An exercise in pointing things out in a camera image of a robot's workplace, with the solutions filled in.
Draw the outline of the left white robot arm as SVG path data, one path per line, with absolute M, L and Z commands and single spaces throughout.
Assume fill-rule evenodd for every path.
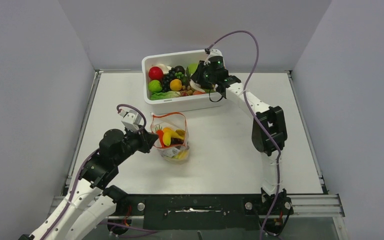
M 149 153 L 158 135 L 119 129 L 108 130 L 99 148 L 86 158 L 69 193 L 51 215 L 21 240 L 81 240 L 106 217 L 113 214 L 127 193 L 110 182 L 119 165 L 136 152 Z

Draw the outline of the single yellow toy banana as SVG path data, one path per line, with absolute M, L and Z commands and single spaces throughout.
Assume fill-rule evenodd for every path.
M 163 135 L 163 142 L 166 147 L 169 147 L 171 144 L 171 138 L 177 138 L 177 139 L 182 139 L 183 141 L 185 140 L 185 135 L 186 132 L 182 129 L 176 129 L 172 130 L 169 127 L 165 127 L 163 129 L 164 135 Z

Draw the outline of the clear orange-zip bag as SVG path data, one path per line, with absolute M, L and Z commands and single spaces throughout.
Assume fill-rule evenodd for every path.
M 160 156 L 171 163 L 186 162 L 190 153 L 186 116 L 180 112 L 151 116 L 150 129 L 158 136 L 154 147 Z

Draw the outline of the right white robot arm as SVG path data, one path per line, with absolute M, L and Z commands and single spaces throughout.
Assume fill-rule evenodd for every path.
M 251 141 L 263 161 L 261 207 L 267 214 L 280 214 L 285 206 L 281 196 L 281 157 L 288 139 L 285 115 L 280 106 L 268 105 L 251 92 L 250 79 L 241 81 L 230 74 L 221 55 L 199 61 L 191 76 L 192 83 L 236 103 L 252 119 Z

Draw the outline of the yellow toy banana bunch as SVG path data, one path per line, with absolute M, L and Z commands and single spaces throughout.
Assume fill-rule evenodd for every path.
M 189 153 L 190 153 L 190 150 L 185 149 L 185 150 L 180 151 L 177 155 L 173 156 L 171 159 L 173 161 L 185 161 L 188 159 Z

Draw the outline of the white toy mushroom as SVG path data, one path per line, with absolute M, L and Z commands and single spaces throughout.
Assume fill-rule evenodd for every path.
M 195 91 L 199 91 L 201 93 L 205 93 L 206 92 L 204 89 L 201 88 L 201 86 L 199 84 L 195 83 L 192 79 L 189 81 L 189 85 Z

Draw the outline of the dark purple toy grapes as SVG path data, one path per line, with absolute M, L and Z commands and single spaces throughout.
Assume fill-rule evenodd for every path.
M 182 145 L 183 143 L 184 143 L 184 140 L 179 138 L 171 138 L 170 140 L 170 146 Z

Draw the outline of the toy carrot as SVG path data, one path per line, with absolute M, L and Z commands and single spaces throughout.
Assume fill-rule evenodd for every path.
M 155 133 L 158 135 L 158 139 L 160 142 L 160 145 L 162 148 L 164 148 L 166 145 L 164 144 L 163 137 L 164 137 L 164 131 L 163 128 L 160 125 L 157 125 L 155 128 Z

